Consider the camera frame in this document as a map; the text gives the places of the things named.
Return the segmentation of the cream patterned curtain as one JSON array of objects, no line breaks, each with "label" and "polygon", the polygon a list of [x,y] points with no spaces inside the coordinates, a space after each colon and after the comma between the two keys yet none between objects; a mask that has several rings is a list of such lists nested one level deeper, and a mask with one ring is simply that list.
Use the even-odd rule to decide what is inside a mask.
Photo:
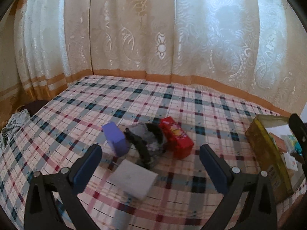
[{"label": "cream patterned curtain", "polygon": [[88,75],[179,83],[306,119],[306,23],[290,0],[8,0],[1,121]]}]

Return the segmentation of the plaid tablecloth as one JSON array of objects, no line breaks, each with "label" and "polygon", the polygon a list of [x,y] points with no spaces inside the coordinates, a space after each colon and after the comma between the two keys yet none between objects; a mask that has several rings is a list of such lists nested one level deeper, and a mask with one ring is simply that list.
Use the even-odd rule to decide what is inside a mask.
[{"label": "plaid tablecloth", "polygon": [[1,153],[1,207],[17,229],[235,228],[247,202],[279,219],[305,193],[275,140],[291,115],[179,84],[86,76]]}]

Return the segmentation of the teal toy brick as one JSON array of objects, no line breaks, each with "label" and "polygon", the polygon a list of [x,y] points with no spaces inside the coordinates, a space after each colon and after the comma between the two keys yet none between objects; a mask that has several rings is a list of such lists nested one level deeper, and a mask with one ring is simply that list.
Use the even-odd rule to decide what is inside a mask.
[{"label": "teal toy brick", "polygon": [[295,136],[288,135],[288,139],[290,142],[290,153],[296,153],[299,156],[302,156],[302,148]]}]

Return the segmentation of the purple small block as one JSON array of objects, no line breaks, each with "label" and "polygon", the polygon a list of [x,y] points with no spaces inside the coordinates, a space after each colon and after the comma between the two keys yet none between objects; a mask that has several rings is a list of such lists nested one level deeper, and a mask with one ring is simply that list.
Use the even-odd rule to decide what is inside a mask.
[{"label": "purple small block", "polygon": [[102,131],[115,156],[122,157],[129,152],[130,144],[123,131],[114,122],[103,125]]}]

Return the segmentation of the pink stamp pad tin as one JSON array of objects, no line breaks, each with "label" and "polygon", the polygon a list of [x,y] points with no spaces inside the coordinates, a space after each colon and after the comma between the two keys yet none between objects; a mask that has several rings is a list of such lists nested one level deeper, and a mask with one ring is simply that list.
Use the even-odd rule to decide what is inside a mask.
[{"label": "pink stamp pad tin", "polygon": [[272,141],[274,142],[276,148],[278,149],[278,151],[283,154],[287,152],[287,147],[286,144],[284,142],[283,139],[281,139],[280,137],[274,135],[273,133],[269,133],[270,138],[272,139]]}]

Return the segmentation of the crumpled grey black wrapper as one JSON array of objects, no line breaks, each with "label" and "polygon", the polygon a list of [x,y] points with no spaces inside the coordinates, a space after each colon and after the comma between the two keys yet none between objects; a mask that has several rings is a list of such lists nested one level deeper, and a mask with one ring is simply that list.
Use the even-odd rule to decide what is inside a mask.
[{"label": "crumpled grey black wrapper", "polygon": [[139,154],[136,163],[145,169],[152,169],[167,151],[167,139],[157,124],[139,122],[127,126],[123,133]]}]

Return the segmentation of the grey checked cloth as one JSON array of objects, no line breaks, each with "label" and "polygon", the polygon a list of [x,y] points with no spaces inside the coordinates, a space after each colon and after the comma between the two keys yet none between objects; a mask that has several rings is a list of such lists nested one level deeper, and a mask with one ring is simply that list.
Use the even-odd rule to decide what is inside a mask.
[{"label": "grey checked cloth", "polygon": [[27,109],[14,113],[5,127],[1,130],[1,152],[8,146],[18,131],[30,120]]}]

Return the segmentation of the gold metal tin tray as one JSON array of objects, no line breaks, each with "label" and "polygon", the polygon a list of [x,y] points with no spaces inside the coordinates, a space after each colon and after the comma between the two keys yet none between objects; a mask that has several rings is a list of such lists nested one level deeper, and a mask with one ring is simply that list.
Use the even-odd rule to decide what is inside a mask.
[{"label": "gold metal tin tray", "polygon": [[297,163],[297,170],[286,167],[283,152],[275,144],[275,140],[267,128],[278,128],[288,125],[288,118],[274,115],[256,115],[251,125],[245,132],[261,170],[268,174],[273,194],[277,204],[292,196],[304,180],[302,164]]}]

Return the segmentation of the red toy brick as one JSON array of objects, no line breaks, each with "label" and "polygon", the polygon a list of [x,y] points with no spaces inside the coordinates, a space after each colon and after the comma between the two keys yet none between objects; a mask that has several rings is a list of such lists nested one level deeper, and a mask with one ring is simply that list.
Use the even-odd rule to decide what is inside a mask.
[{"label": "red toy brick", "polygon": [[184,159],[191,154],[194,143],[172,117],[160,120],[159,127],[167,139],[167,148],[173,152],[176,159]]}]

